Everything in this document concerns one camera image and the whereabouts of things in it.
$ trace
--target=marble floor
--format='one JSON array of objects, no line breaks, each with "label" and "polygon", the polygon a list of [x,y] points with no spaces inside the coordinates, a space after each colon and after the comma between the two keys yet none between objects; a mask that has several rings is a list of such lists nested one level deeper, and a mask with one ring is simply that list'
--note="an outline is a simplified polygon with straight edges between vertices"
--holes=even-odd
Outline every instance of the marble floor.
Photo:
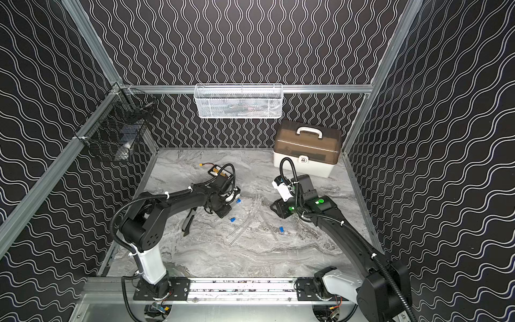
[{"label": "marble floor", "polygon": [[[316,271],[334,265],[357,276],[347,257],[319,228],[297,216],[281,219],[270,210],[270,204],[280,197],[271,184],[279,175],[279,169],[273,166],[271,150],[162,150],[146,190],[172,192],[206,181],[209,168],[199,166],[201,162],[234,164],[236,185],[242,190],[243,202],[233,206],[223,219],[199,208],[186,237],[182,236],[181,226],[187,212],[168,219],[159,246],[171,275],[311,277]],[[291,171],[285,171],[285,175],[290,177]],[[343,162],[335,166],[330,178],[311,176],[311,179],[318,194],[330,196],[352,225],[370,240]],[[257,206],[254,220],[230,246],[234,236],[227,236],[246,220],[253,204]],[[122,248],[116,253],[108,276],[132,274],[135,270],[134,260]]]}]

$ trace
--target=aluminum rail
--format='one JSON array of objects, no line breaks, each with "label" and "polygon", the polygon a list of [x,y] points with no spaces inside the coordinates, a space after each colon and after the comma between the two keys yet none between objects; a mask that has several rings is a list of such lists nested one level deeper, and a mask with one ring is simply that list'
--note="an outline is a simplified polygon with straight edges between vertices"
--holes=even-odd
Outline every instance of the aluminum rail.
[{"label": "aluminum rail", "polygon": [[[148,94],[193,94],[195,85],[121,85]],[[283,85],[285,94],[371,93],[372,85]]]}]

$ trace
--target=wall-mounted basket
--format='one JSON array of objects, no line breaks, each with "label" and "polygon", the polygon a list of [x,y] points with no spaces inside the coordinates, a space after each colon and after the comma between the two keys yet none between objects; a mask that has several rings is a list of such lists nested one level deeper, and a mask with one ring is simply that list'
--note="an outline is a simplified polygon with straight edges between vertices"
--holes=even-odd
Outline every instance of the wall-mounted basket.
[{"label": "wall-mounted basket", "polygon": [[196,84],[193,99],[201,118],[280,118],[282,84]]},{"label": "wall-mounted basket", "polygon": [[145,92],[121,90],[88,134],[80,139],[90,154],[101,161],[129,161],[157,104],[158,100]]}]

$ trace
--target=toolbox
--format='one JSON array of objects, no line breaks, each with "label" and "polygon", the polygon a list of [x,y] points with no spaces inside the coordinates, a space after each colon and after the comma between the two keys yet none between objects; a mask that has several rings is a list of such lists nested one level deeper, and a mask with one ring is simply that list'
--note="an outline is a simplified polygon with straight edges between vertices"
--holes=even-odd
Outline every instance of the toolbox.
[{"label": "toolbox", "polygon": [[[343,132],[321,126],[283,121],[273,148],[273,165],[290,157],[297,172],[327,178],[338,163]],[[291,170],[288,162],[284,169]]]}]

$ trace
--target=clear plastic tube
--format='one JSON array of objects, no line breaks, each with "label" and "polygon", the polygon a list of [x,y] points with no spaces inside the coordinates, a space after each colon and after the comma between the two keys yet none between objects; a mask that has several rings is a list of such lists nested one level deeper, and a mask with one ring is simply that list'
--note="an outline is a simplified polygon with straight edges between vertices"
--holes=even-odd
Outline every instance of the clear plastic tube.
[{"label": "clear plastic tube", "polygon": [[247,230],[247,228],[249,228],[249,226],[250,226],[250,223],[251,223],[251,222],[252,222],[252,221],[247,220],[247,221],[244,223],[244,225],[243,225],[242,229],[239,231],[239,233],[236,235],[236,237],[235,237],[235,238],[234,238],[234,239],[229,243],[229,246],[232,246],[232,244],[234,244],[234,242],[235,242],[235,241],[236,241],[236,240],[237,240],[237,239],[238,239],[238,238],[243,234],[243,232],[244,232],[245,230]]},{"label": "clear plastic tube", "polygon": [[263,219],[263,222],[264,222],[264,223],[266,224],[266,226],[268,227],[268,230],[270,230],[270,233],[272,234],[273,239],[275,239],[275,240],[276,240],[276,242],[277,242],[277,241],[279,241],[279,240],[277,239],[276,233],[274,233],[274,232],[273,232],[272,227],[270,226],[270,224],[269,224],[269,223],[268,223],[268,221],[266,220],[265,215],[263,215],[263,212],[262,212],[262,211],[260,212],[260,214],[261,214],[261,219]]},{"label": "clear plastic tube", "polygon": [[256,198],[254,199],[254,201],[252,202],[252,205],[250,207],[249,216],[248,216],[247,220],[245,220],[245,222],[243,222],[243,224],[238,226],[227,236],[227,238],[230,238],[237,231],[239,231],[238,234],[236,235],[236,237],[229,243],[229,246],[232,246],[232,244],[234,244],[234,242],[238,239],[238,237],[240,237],[243,234],[243,232],[250,226],[250,223],[254,221],[256,210],[258,209],[258,205],[260,205],[262,201],[263,201],[263,197],[256,196]]}]

